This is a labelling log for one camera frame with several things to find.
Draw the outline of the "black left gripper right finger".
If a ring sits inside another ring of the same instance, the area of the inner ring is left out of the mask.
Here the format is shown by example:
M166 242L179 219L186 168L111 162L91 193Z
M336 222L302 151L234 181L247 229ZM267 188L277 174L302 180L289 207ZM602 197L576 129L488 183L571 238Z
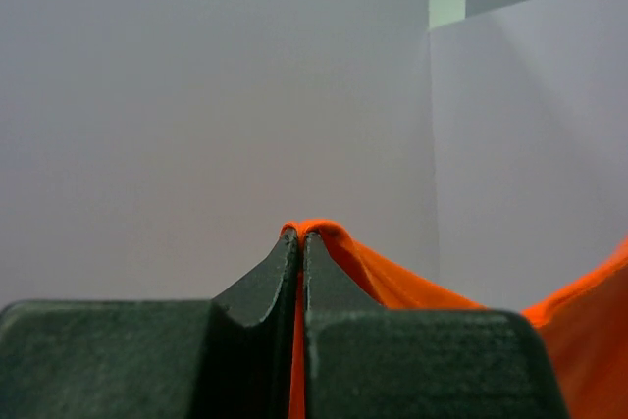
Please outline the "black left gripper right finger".
M502 310L392 310L310 234L303 256L310 418L564 418L543 342Z

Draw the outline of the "orange t shirt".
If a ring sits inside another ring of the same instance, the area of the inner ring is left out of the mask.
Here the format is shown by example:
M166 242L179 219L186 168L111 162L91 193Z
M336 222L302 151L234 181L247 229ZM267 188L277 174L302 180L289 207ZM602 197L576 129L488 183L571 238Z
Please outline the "orange t shirt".
M300 241L319 234L332 259L390 309L477 309L479 303L421 278L331 220L286 222ZM627 244L592 272L523 310L541 335L573 418L627 415Z

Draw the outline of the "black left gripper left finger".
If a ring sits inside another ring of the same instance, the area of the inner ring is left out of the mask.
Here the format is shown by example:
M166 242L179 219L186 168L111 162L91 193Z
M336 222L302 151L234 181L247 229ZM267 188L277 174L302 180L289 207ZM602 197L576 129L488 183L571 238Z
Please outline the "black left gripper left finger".
M1 313L5 418L285 418L298 237L211 299L29 300Z

